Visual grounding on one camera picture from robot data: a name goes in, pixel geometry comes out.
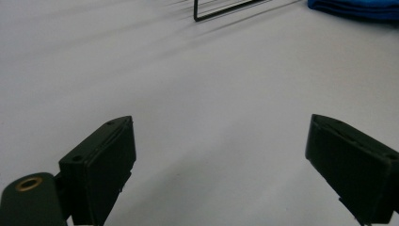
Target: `blue cloth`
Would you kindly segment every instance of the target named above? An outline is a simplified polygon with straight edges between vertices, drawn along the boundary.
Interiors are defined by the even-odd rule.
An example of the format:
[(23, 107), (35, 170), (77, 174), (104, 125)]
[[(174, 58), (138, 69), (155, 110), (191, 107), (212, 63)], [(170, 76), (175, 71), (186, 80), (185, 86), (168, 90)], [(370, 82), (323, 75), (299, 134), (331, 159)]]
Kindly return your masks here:
[(346, 16), (399, 21), (399, 0), (308, 0), (308, 7)]

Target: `white surface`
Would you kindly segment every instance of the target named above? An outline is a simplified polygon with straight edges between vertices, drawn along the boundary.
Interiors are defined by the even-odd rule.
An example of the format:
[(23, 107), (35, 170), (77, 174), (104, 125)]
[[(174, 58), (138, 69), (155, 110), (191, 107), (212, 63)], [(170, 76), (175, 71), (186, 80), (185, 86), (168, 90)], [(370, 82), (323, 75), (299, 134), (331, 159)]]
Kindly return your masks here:
[(0, 1), (0, 190), (132, 115), (106, 225), (358, 225), (304, 157), (309, 122), (399, 150), (398, 28), (288, 3), (195, 24), (191, 1)]

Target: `tabletop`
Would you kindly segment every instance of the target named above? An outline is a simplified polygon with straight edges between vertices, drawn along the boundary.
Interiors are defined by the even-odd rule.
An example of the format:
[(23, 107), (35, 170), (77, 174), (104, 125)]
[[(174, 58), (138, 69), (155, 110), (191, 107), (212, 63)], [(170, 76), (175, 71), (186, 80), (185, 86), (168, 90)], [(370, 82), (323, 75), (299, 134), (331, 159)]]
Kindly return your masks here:
[(0, 0), (0, 190), (131, 115), (137, 160), (106, 225), (358, 225), (305, 159), (311, 114), (399, 150), (398, 26), (304, 0), (192, 16), (188, 0)]

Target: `folded blue fabric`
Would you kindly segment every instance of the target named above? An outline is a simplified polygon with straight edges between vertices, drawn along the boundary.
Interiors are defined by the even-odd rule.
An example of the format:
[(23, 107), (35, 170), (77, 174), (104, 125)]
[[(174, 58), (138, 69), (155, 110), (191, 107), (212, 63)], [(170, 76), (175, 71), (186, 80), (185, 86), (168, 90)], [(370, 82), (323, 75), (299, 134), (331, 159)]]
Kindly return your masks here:
[(308, 0), (308, 7), (366, 19), (399, 21), (399, 0)]

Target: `black plastic part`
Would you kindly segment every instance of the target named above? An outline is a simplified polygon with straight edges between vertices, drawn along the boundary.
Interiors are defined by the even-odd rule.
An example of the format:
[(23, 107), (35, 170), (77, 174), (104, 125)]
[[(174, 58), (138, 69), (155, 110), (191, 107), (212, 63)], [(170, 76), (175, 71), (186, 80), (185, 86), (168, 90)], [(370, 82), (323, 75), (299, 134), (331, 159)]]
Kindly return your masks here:
[(104, 224), (135, 161), (130, 116), (105, 123), (59, 161), (74, 224)]
[(42, 172), (14, 181), (3, 191), (0, 225), (66, 226), (56, 181)]
[(313, 115), (306, 158), (361, 225), (389, 223), (398, 210), (399, 153), (332, 118)]
[(251, 0), (251, 1), (246, 1), (246, 2), (241, 3), (241, 4), (233, 5), (233, 6), (228, 7), (228, 8), (223, 8), (221, 10), (218, 10), (218, 11), (215, 11), (215, 12), (211, 12), (211, 13), (203, 15), (203, 16), (199, 16), (199, 0), (194, 0), (194, 21), (200, 22), (200, 21), (208, 20), (208, 19), (214, 18), (216, 16), (220, 16), (220, 15), (226, 14), (228, 12), (235, 11), (235, 10), (237, 10), (239, 8), (249, 7), (249, 6), (255, 5), (257, 3), (263, 2), (263, 1), (270, 1), (270, 0)]

